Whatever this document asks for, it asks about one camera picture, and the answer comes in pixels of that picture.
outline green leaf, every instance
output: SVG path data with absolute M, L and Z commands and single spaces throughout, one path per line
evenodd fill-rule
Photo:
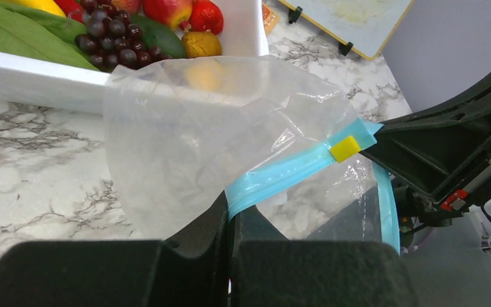
M 35 21 L 0 7 L 0 52 L 97 70 Z
M 88 31 L 86 26 L 81 22 L 57 16 L 43 10 L 37 10 L 36 8 L 28 8 L 27 6 L 4 2 L 0 2 L 0 7 L 35 21 L 65 43 L 74 44 L 74 38 L 78 34 L 87 33 Z

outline whiteboard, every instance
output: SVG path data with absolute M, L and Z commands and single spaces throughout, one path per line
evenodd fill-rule
M 366 59 L 381 52 L 413 0 L 279 0 Z

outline yellow lemon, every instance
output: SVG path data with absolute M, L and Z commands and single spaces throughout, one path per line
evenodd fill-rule
M 212 32 L 188 32 L 183 35 L 182 43 L 190 59 L 222 54 L 221 42 Z
M 218 91 L 224 80 L 224 68 L 214 59 L 196 59 L 185 71 L 185 78 L 195 90 Z

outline black foam pad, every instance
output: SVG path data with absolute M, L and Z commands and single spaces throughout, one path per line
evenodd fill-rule
M 418 306 L 400 257 L 376 242 L 244 241 L 232 306 Z

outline avocado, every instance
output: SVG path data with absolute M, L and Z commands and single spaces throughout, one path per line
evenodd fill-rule
M 173 59 L 187 57 L 182 41 L 167 26 L 140 15 L 131 16 L 131 22 L 142 29 L 142 40 L 148 48 L 157 46 L 164 54 L 168 54 Z

